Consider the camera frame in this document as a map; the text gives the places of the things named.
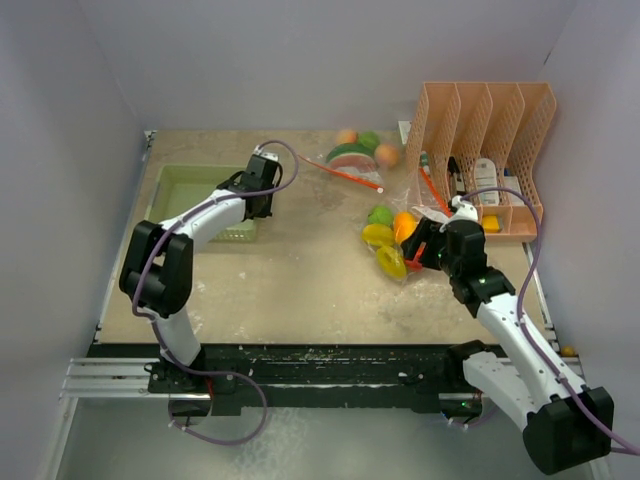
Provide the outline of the clear zip bag orange seal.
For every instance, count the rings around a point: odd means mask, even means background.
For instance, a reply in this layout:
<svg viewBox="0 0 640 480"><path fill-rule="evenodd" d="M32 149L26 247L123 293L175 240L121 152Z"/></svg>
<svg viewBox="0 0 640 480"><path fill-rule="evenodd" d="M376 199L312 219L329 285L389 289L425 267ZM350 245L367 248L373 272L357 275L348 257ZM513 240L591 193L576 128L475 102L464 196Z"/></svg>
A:
<svg viewBox="0 0 640 480"><path fill-rule="evenodd" d="M416 257L424 249L420 245L414 257L406 259L401 244L414 233L423 217L443 222L450 216L429 168L422 166L400 184L399 190L392 193L386 203L372 208L360 236L375 255L381 271L394 281L401 282L422 269Z"/></svg>

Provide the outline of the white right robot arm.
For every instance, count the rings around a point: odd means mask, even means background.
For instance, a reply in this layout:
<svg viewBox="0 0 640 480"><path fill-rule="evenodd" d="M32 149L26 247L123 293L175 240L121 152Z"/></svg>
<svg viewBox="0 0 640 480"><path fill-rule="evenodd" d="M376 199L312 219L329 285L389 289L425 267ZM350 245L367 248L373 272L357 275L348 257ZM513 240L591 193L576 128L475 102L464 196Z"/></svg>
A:
<svg viewBox="0 0 640 480"><path fill-rule="evenodd" d="M561 359L519 312L507 277L488 263L482 226L473 220L446 224L423 218L401 245L403 254L427 269L447 274L456 300L499 342L511 365L504 367L480 341L451 349L446 383L472 386L516 424L534 465L547 475L604 457L611 440L614 402L592 389Z"/></svg>

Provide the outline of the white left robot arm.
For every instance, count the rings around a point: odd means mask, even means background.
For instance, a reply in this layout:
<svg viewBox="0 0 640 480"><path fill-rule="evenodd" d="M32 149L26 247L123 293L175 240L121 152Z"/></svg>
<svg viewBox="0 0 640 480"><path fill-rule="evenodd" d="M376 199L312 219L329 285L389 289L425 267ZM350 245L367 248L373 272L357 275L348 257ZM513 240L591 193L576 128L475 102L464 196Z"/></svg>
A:
<svg viewBox="0 0 640 480"><path fill-rule="evenodd" d="M202 387L206 369L198 359L201 344L192 330L186 304L193 289L197 251L224 230L272 215L273 194L282 165L271 154L254 154L245 169L216 186L202 201L180 214L135 225L119 277L134 316L147 319L174 363L170 378L184 392Z"/></svg>

